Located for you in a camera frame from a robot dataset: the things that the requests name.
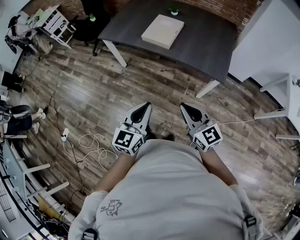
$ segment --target cartoon drawing on shirt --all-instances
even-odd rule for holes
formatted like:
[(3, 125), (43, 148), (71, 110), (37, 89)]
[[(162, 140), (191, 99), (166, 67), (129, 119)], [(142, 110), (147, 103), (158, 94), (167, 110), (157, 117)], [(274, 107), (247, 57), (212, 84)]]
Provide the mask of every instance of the cartoon drawing on shirt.
[(120, 200), (111, 200), (110, 203), (108, 204), (108, 207), (102, 207), (100, 212), (106, 211), (106, 214), (108, 216), (112, 216), (113, 215), (118, 215), (118, 209), (119, 207), (122, 205), (122, 203), (120, 202)]

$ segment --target small green plant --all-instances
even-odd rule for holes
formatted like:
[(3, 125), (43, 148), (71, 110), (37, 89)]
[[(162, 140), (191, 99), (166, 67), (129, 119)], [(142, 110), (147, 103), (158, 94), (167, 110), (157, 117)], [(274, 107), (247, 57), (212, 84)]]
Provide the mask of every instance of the small green plant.
[(177, 8), (175, 8), (175, 7), (169, 8), (169, 11), (170, 11), (171, 13), (178, 13), (178, 12), (180, 12), (180, 10), (177, 9)]

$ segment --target wooden floor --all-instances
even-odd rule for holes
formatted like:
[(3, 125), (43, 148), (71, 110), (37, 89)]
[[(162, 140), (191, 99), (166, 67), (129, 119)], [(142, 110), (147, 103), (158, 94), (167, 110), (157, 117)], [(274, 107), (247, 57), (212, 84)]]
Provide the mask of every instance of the wooden floor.
[[(72, 40), (71, 46), (69, 50), (55, 45), (39, 63), (32, 56), (23, 58), (18, 72), (29, 75), (34, 70), (26, 78), (26, 92), (22, 94), (20, 103), (30, 105), (34, 112), (48, 105), (50, 97), (55, 96), (60, 131), (65, 127), (70, 129), (69, 139), (75, 154), (80, 157), (89, 150), (78, 144), (79, 137), (99, 133), (112, 140), (125, 112), (146, 101), (152, 103), (152, 130), (159, 136), (173, 132), (175, 141), (183, 144), (190, 141), (180, 113), (181, 102), (204, 107), (216, 122), (249, 120), (254, 113), (278, 109), (249, 81), (240, 85), (227, 79), (225, 86), (218, 86), (197, 99), (196, 92), (205, 86), (208, 79), (187, 71), (180, 64), (119, 45), (118, 49), (128, 63), (123, 68), (103, 45), (98, 47), (97, 57), (91, 55), (92, 45), (85, 47), (82, 42)], [(10, 95), (16, 105), (20, 95)], [(228, 106), (221, 104), (224, 103), (222, 98), (229, 103)], [(24, 149), (31, 166), (51, 164), (50, 169), (39, 172), (47, 185), (54, 187), (64, 181), (70, 182), (70, 186), (55, 197), (68, 203), (68, 208), (78, 213), (84, 196), (76, 192), (68, 201), (71, 194), (82, 186), (74, 158), (63, 149), (53, 103), (47, 118), (40, 121), (39, 133), (34, 135), (32, 130), (29, 131)], [(296, 131), (287, 118), (227, 124), (221, 125), (220, 129), (224, 140), (216, 148), (217, 153), (260, 211), (266, 227), (271, 232), (279, 230), (284, 224), (285, 206), (295, 202), (300, 192), (293, 187), (299, 159), (297, 153), (290, 150), (294, 142), (277, 140), (275, 135), (296, 134)], [(109, 142), (101, 137), (98, 139), (102, 147), (109, 149)], [(83, 142), (88, 146), (91, 139)], [(66, 149), (71, 152), (69, 143)], [(107, 169), (114, 161), (111, 154), (100, 160)], [(78, 165), (85, 192), (89, 194), (105, 172), (98, 164), (96, 153)]]

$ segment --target white cable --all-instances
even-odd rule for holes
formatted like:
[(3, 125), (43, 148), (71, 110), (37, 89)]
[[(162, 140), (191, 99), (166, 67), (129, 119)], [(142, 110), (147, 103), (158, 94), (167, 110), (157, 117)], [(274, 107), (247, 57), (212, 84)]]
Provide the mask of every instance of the white cable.
[[(284, 110), (284, 108), (280, 108), (280, 109), (277, 109), (275, 111), (272, 111), (270, 113), (274, 113), (274, 112), (277, 112), (277, 111), (281, 111), (281, 110)], [(250, 119), (250, 120), (247, 120), (247, 121), (238, 121), (238, 122), (223, 122), (223, 123), (218, 123), (218, 125), (222, 125), (222, 124), (229, 124), (229, 123), (240, 123), (240, 122), (250, 122), (250, 121), (254, 121), (256, 119)]]
[[(82, 144), (80, 143), (80, 139), (82, 139), (84, 136), (88, 136), (88, 135), (93, 137), (93, 142), (92, 142), (91, 146), (86, 147), (86, 146), (84, 146), (84, 145), (82, 145)], [(97, 136), (97, 135), (102, 136), (102, 137), (104, 137), (105, 139), (108, 140), (110, 146), (112, 147), (113, 152), (112, 152), (112, 151), (109, 151), (109, 150), (106, 150), (105, 148), (99, 148), (99, 141), (96, 139), (96, 136)], [(86, 135), (83, 135), (82, 137), (80, 137), (80, 138), (78, 139), (78, 143), (79, 143), (80, 146), (89, 149), (89, 148), (91, 148), (91, 147), (94, 145), (94, 141), (95, 141), (95, 140), (97, 141), (97, 144), (98, 144), (97, 150), (90, 151), (88, 154), (86, 154), (86, 155), (84, 156), (84, 158), (79, 158), (79, 157), (76, 157), (76, 156), (73, 155), (73, 154), (70, 154), (70, 153), (66, 150), (66, 148), (65, 148), (64, 141), (62, 142), (62, 145), (63, 145), (64, 150), (66, 151), (66, 153), (67, 153), (68, 155), (74, 156), (75, 158), (77, 158), (77, 159), (79, 159), (79, 160), (84, 160), (91, 152), (98, 152), (98, 154), (99, 154), (99, 157), (98, 157), (98, 163), (99, 163), (100, 166), (107, 172), (107, 170), (105, 169), (105, 167), (103, 167), (103, 165), (100, 163), (100, 158), (101, 158), (101, 159), (105, 159), (105, 158), (107, 157), (107, 152), (112, 153), (113, 155), (116, 156), (116, 158), (118, 158), (118, 154), (117, 154), (116, 151), (113, 149), (113, 146), (112, 146), (111, 142), (109, 141), (109, 139), (108, 139), (107, 137), (101, 135), (101, 134), (96, 134), (95, 136), (93, 136), (92, 134), (86, 134)]]

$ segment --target black cap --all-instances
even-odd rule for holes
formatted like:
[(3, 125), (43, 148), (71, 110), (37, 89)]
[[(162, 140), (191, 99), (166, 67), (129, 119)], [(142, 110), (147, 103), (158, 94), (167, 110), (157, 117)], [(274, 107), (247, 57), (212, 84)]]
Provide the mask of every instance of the black cap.
[(14, 16), (10, 19), (9, 21), (9, 24), (8, 24), (8, 28), (11, 28), (12, 26), (15, 25), (15, 22), (18, 20), (18, 18), (20, 17), (21, 15), (18, 15), (18, 16)]

